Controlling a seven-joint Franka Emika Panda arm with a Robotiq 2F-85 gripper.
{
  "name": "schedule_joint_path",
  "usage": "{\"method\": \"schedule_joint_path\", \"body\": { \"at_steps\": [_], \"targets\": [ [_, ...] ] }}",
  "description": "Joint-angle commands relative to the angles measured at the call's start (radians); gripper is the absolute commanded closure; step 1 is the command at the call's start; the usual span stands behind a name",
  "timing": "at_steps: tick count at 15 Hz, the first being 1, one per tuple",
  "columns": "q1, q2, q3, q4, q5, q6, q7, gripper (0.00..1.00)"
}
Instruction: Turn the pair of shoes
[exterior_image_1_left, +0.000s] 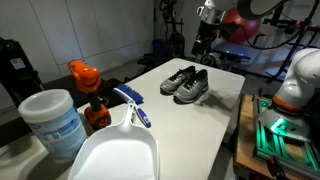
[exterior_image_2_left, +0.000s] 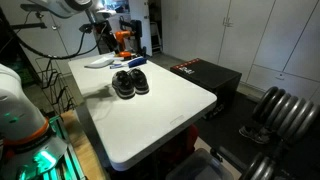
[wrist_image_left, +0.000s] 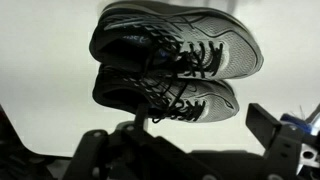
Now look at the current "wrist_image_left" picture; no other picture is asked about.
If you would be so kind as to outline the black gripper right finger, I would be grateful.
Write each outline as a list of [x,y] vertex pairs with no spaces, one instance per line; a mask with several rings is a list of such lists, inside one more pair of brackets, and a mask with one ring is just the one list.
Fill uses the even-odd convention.
[[259,143],[268,149],[281,123],[258,103],[248,105],[245,124]]

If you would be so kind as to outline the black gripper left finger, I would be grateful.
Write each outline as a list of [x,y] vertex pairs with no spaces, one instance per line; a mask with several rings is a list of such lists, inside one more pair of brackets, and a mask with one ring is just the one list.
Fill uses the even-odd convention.
[[142,133],[148,130],[149,122],[149,105],[142,103],[138,105],[134,118],[134,131]]

